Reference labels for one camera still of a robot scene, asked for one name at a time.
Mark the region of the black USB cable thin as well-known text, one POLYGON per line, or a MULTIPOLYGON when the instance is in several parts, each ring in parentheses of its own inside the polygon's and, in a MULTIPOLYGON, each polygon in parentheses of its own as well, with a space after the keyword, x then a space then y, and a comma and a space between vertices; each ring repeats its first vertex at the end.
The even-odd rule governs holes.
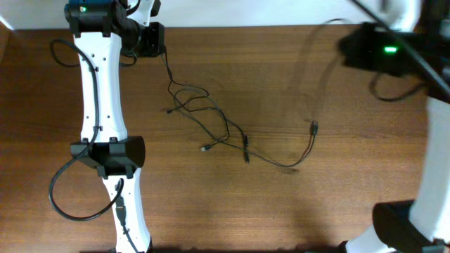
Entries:
POLYGON ((212 139, 212 143, 207 144, 209 147, 219 143, 226 143, 231 137, 230 121, 218 103, 211 97, 210 92, 201 86, 176 81, 169 64, 166 48, 161 59, 169 77, 167 92, 173 102, 173 106, 166 110, 165 113, 172 114, 173 112, 179 112, 182 116, 196 123, 212 139), (194 115, 197 112, 216 113, 224 125, 224 133, 221 136, 214 134, 212 130, 194 115))

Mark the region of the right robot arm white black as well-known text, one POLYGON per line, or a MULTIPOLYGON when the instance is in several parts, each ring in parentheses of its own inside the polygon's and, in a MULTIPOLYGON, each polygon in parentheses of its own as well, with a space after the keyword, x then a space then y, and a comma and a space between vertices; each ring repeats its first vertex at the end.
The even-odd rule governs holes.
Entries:
POLYGON ((342 146, 356 183, 339 194, 346 223, 362 217, 368 228, 350 240, 346 252, 402 250, 414 233, 421 243, 449 242, 449 94, 430 88, 411 122, 382 122, 384 139, 358 138, 342 146))

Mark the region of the black USB cable thick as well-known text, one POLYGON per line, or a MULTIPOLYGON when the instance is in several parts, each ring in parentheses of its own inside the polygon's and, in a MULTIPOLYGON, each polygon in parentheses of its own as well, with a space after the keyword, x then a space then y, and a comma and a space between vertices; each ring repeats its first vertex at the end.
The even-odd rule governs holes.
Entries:
MULTIPOLYGON (((219 136, 221 136, 224 133, 224 125, 216 113, 197 112, 194 115, 199 120, 201 120, 210 130, 212 130, 212 132, 214 134, 218 134, 219 136)), ((212 139, 196 123, 194 123, 192 120, 190 120, 195 125, 197 125, 210 139, 207 143, 202 145, 200 150, 202 152, 207 152, 207 151, 213 149, 214 147, 217 147, 218 145, 227 146, 227 147, 236 149, 238 152, 240 152, 241 155, 243 156, 244 162, 249 164, 250 163, 250 154, 249 154, 249 149, 248 149, 249 143, 248 143, 247 134, 245 133, 243 128, 241 128, 237 123, 233 122, 229 118, 228 118, 228 120, 230 121, 230 132, 231 132, 230 139, 226 143, 219 143, 217 145, 213 145, 212 147, 207 146, 207 144, 212 143, 212 139)))

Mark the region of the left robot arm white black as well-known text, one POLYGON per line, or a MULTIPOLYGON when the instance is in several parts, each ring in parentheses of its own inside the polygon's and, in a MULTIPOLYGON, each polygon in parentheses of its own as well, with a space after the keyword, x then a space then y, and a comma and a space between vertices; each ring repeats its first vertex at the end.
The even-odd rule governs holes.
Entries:
POLYGON ((120 57, 163 54, 164 26, 151 22, 160 1, 69 1, 65 18, 82 71, 84 119, 72 156, 96 170, 110 198, 116 230, 114 252, 151 252, 143 215, 140 175, 144 139, 130 136, 120 100, 120 57))

